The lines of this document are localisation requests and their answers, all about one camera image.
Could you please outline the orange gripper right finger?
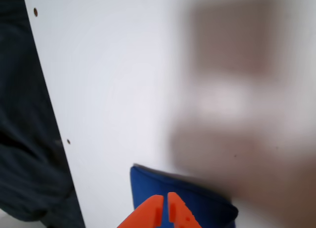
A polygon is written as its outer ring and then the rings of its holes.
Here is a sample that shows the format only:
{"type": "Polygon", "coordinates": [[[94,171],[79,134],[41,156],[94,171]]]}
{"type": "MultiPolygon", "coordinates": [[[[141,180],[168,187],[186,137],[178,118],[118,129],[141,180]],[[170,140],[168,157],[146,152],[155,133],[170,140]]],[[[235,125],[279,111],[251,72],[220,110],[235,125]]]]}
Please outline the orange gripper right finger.
{"type": "Polygon", "coordinates": [[[169,222],[173,223],[175,228],[201,228],[190,209],[177,193],[169,192],[167,199],[169,222]]]}

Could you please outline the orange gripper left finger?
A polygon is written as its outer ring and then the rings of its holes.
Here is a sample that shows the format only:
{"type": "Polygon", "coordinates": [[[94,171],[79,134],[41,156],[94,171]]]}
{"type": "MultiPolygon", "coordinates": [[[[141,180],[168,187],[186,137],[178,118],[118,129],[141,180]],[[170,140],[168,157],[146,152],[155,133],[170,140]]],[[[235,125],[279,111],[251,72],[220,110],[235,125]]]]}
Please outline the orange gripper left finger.
{"type": "Polygon", "coordinates": [[[163,196],[153,195],[140,204],[118,228],[156,228],[161,226],[163,196]]]}

